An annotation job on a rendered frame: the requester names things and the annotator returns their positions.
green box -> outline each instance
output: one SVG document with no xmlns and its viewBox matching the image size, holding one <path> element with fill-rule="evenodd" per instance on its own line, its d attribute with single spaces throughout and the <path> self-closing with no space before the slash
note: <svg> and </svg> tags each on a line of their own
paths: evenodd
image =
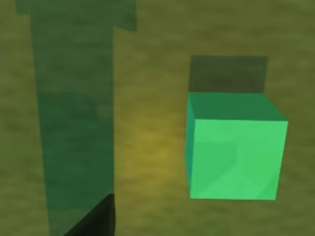
<svg viewBox="0 0 315 236">
<path fill-rule="evenodd" d="M 188 94 L 193 199 L 275 200 L 288 121 L 262 93 Z"/>
</svg>

cube's front face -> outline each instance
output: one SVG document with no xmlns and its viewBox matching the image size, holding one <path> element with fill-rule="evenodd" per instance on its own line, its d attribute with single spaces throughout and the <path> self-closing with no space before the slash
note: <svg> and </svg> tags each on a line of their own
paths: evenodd
<svg viewBox="0 0 315 236">
<path fill-rule="evenodd" d="M 198 104 L 190 101 L 194 116 L 188 117 L 186 139 L 186 145 L 190 144 L 186 151 L 190 197 L 274 200 L 287 121 L 198 118 L 194 106 Z M 268 107 L 274 108 L 266 102 L 264 108 Z"/>
</svg>

green block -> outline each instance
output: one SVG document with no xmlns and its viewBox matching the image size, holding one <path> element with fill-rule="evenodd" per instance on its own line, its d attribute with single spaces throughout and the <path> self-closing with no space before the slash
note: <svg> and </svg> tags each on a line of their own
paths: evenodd
<svg viewBox="0 0 315 236">
<path fill-rule="evenodd" d="M 262 93 L 188 95 L 193 199 L 275 200 L 288 121 Z"/>
</svg>

cube's top face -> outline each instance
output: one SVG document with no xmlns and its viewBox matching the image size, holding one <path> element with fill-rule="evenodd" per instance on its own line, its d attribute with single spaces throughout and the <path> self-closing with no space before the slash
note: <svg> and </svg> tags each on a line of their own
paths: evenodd
<svg viewBox="0 0 315 236">
<path fill-rule="evenodd" d="M 262 93 L 190 92 L 195 119 L 286 120 Z"/>
</svg>

green cube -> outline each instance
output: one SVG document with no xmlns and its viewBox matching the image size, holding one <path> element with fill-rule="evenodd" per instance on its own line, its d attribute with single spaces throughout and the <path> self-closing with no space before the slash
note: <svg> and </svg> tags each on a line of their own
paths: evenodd
<svg viewBox="0 0 315 236">
<path fill-rule="evenodd" d="M 262 93 L 188 95 L 193 199 L 275 200 L 288 121 Z"/>
</svg>

